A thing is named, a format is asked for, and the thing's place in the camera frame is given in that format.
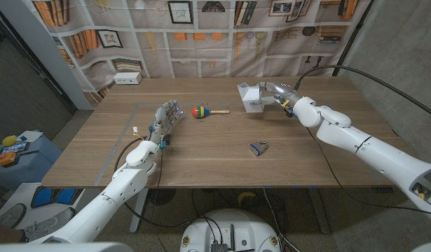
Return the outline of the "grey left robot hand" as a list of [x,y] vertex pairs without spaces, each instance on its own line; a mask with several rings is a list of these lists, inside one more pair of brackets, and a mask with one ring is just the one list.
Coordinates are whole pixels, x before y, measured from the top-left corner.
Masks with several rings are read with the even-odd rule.
[[167,142],[166,136],[171,133],[183,114],[184,112],[179,109],[177,100],[165,102],[156,110],[148,140],[157,144],[159,148],[164,148]]

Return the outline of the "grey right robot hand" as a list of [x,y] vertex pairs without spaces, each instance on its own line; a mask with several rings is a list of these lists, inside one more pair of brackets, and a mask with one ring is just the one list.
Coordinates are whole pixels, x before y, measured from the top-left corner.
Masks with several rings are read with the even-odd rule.
[[[277,103],[284,109],[286,116],[296,117],[294,105],[301,96],[298,95],[289,85],[285,83],[259,82],[256,84],[259,88],[259,98],[249,102],[252,106],[265,106]],[[263,96],[263,90],[271,92],[272,96]]]

